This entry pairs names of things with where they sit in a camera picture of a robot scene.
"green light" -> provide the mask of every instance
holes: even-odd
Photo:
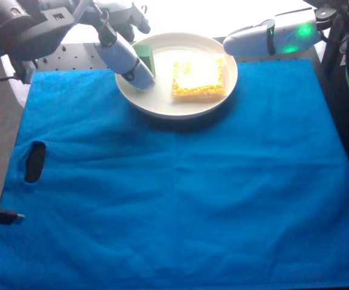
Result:
[[[311,25],[302,25],[299,29],[298,29],[298,35],[301,37],[309,37],[310,35],[312,35],[314,33],[314,29]]]
[[[290,46],[290,47],[285,47],[284,50],[282,51],[282,53],[294,53],[298,50],[299,50],[298,47]]]

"round plate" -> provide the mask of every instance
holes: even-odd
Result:
[[[187,119],[212,111],[232,93],[237,81],[237,64],[224,52],[223,46],[213,39],[190,33],[164,33],[150,36],[135,44],[150,45],[156,70],[156,85],[149,92],[141,92],[116,75],[122,94],[138,109],[160,118]],[[172,97],[173,65],[175,61],[191,59],[197,54],[224,55],[226,97],[215,103],[175,103]]]

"yellow sponge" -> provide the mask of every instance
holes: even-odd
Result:
[[[192,58],[174,63],[173,98],[176,102],[208,103],[224,98],[223,57]]]

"cable connector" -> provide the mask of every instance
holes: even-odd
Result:
[[[24,214],[0,210],[0,224],[2,225],[20,224],[24,218]]]

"blue cloth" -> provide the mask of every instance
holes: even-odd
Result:
[[[349,163],[309,60],[240,64],[223,106],[180,122],[111,71],[38,73],[1,208],[27,217],[0,225],[1,290],[349,286]]]

